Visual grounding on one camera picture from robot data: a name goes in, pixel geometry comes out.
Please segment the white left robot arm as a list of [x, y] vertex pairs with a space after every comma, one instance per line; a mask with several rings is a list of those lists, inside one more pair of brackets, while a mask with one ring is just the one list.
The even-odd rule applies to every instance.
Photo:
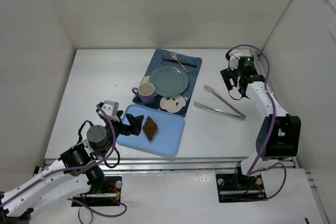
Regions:
[[121, 115], [122, 111], [118, 111], [113, 117], [101, 116], [105, 125], [89, 122], [85, 138], [80, 135], [78, 142], [47, 169], [21, 186], [2, 193], [1, 222], [29, 221], [60, 199], [99, 192], [106, 183], [99, 165], [115, 151], [117, 137], [138, 136], [142, 130], [142, 115], [127, 114], [129, 124], [121, 121]]

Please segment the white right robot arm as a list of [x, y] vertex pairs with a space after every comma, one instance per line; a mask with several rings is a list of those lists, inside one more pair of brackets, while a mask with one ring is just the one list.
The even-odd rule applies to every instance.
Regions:
[[301, 119], [279, 104], [268, 88], [267, 78], [257, 72], [254, 57], [229, 54], [226, 59], [228, 67], [221, 71], [226, 88], [237, 88], [242, 98], [253, 102], [263, 119], [256, 150], [240, 164], [243, 175], [257, 176], [277, 162], [297, 155]]

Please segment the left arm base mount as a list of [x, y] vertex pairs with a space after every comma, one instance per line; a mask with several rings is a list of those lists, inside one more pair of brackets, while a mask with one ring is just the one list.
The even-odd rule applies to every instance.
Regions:
[[103, 187], [97, 193], [76, 195], [73, 199], [90, 207], [119, 206], [122, 185], [122, 176], [107, 176]]

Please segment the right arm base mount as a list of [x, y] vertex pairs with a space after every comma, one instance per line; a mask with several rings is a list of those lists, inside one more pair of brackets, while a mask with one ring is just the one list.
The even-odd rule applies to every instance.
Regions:
[[260, 175], [216, 174], [216, 182], [220, 203], [252, 202], [267, 198]]

